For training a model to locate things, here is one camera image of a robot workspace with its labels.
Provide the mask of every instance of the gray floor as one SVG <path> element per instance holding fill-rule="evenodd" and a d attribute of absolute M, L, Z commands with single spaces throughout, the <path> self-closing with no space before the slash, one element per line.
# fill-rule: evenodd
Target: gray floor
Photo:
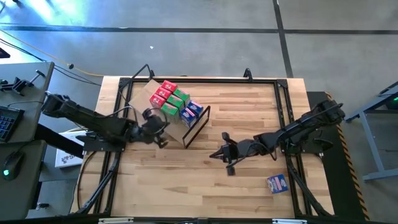
<path fill-rule="evenodd" d="M 23 4 L 18 7 L 6 1 L 0 22 L 38 26 L 277 28 L 271 0 L 21 2 Z M 398 29 L 398 2 L 393 0 L 279 0 L 279 4 L 286 29 Z M 132 75 L 148 63 L 156 75 L 238 77 L 249 67 L 256 77 L 286 76 L 278 34 L 10 33 L 87 71 L 106 75 Z M 0 37 L 14 42 L 4 34 Z M 343 109 L 348 114 L 397 81 L 398 35 L 289 34 L 286 39 L 294 77 L 304 78 L 308 91 L 329 91 L 345 104 Z M 35 61 L 15 50 L 5 49 L 12 58 L 0 63 Z M 88 78 L 101 83 L 101 78 Z M 70 95 L 94 109 L 99 88 L 55 72 L 50 91 Z M 67 120 L 44 116 L 40 122 L 55 131 L 75 127 Z M 375 171 L 359 121 L 344 124 L 343 129 L 357 176 L 361 178 Z M 49 158 L 53 155 L 50 150 L 47 152 L 46 166 L 51 167 Z M 396 152 L 383 155 L 398 157 Z M 386 162 L 389 167 L 398 167 L 397 159 Z M 40 194 L 40 200 L 52 204 L 53 209 L 31 211 L 29 217 L 68 212 L 76 169 L 54 171 L 48 168 L 41 179 L 64 177 L 72 180 L 43 184 L 46 190 Z M 398 220 L 398 177 L 360 183 L 371 219 L 395 223 Z"/>

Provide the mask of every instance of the wooden tabletop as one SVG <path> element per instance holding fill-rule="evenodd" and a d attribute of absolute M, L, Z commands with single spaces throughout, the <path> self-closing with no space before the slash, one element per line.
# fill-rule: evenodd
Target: wooden tabletop
<path fill-rule="evenodd" d="M 97 112 L 113 112 L 119 79 L 104 77 Z M 287 80 L 297 119 L 310 110 L 304 80 Z M 144 85 L 135 83 L 132 97 Z M 178 86 L 189 92 L 197 103 L 211 106 L 208 124 L 188 149 L 173 139 L 169 139 L 165 149 L 158 149 L 155 144 L 128 144 L 119 167 L 112 216 L 294 217 L 290 191 L 271 194 L 266 182 L 267 177 L 277 174 L 284 174 L 289 181 L 286 162 L 279 150 L 277 161 L 270 156 L 247 158 L 236 165 L 236 175 L 231 177 L 226 175 L 225 163 L 209 158 L 224 143 L 223 131 L 240 141 L 280 128 L 273 86 L 248 83 L 178 83 Z M 98 186 L 103 157 L 104 153 L 98 152 L 86 166 L 80 185 L 80 204 L 84 204 Z M 323 207 L 333 213 L 321 160 L 311 154 L 302 157 L 308 188 Z M 298 185 L 297 189 L 304 212 Z M 103 205 L 107 194 L 108 188 L 104 191 Z M 76 210 L 75 193 L 71 212 Z"/>

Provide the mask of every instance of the red and white box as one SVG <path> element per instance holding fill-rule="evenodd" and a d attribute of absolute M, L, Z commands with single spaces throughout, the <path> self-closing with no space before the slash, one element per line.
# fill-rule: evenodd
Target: red and white box
<path fill-rule="evenodd" d="M 165 88 L 166 90 L 171 91 L 173 93 L 177 89 L 177 84 L 164 80 L 162 88 Z"/>
<path fill-rule="evenodd" d="M 159 96 L 163 97 L 165 100 L 167 100 L 169 98 L 169 96 L 172 94 L 171 91 L 166 90 L 165 88 L 159 87 L 156 90 L 156 94 L 158 94 Z"/>
<path fill-rule="evenodd" d="M 149 98 L 149 102 L 154 108 L 161 108 L 166 100 L 155 93 Z"/>

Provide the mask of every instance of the green box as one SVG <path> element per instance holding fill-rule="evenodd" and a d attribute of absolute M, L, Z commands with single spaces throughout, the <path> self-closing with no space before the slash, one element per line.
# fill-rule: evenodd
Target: green box
<path fill-rule="evenodd" d="M 184 109 L 184 101 L 174 95 L 170 95 L 166 102 L 178 108 L 179 111 Z"/>
<path fill-rule="evenodd" d="M 176 123 L 180 120 L 179 110 L 175 106 L 164 103 L 161 110 L 166 114 L 168 121 Z"/>
<path fill-rule="evenodd" d="M 184 92 L 182 90 L 180 90 L 179 88 L 177 88 L 173 94 L 177 97 L 179 97 L 181 100 L 184 101 L 184 106 L 188 104 L 189 100 L 190 100 L 190 96 L 189 93 Z"/>

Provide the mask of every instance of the computer mouse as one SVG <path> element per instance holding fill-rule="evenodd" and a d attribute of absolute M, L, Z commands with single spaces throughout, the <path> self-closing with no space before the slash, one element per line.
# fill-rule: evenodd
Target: computer mouse
<path fill-rule="evenodd" d="M 2 166 L 2 177 L 5 180 L 14 180 L 17 178 L 21 169 L 25 154 L 20 151 L 10 153 Z"/>

